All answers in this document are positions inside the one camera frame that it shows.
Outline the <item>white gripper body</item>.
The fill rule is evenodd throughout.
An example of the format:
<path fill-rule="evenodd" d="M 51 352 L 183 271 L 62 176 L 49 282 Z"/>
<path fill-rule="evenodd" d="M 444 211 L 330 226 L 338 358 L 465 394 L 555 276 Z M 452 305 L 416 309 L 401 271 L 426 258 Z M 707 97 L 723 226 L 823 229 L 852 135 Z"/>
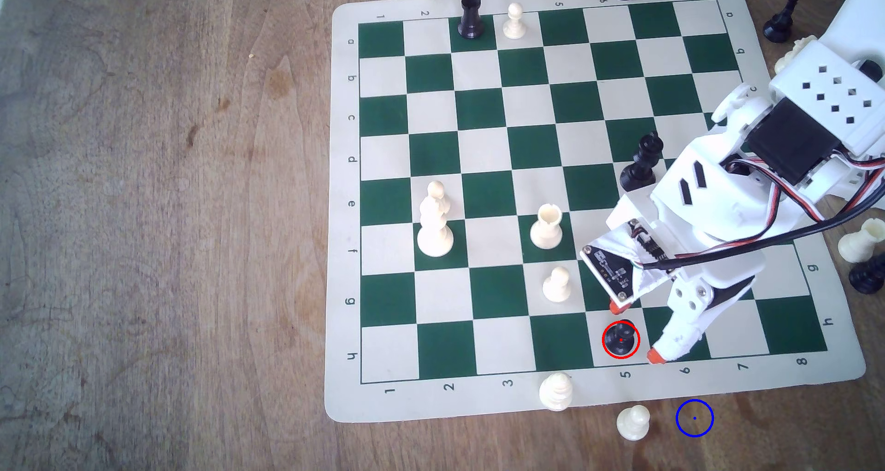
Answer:
<path fill-rule="evenodd" d="M 732 133 L 697 138 L 657 178 L 663 141 L 656 132 L 640 139 L 621 173 L 626 194 L 607 220 L 618 285 L 627 275 L 634 285 L 665 277 L 733 285 L 762 270 L 749 246 L 789 230 L 789 191 L 747 162 L 738 142 Z"/>

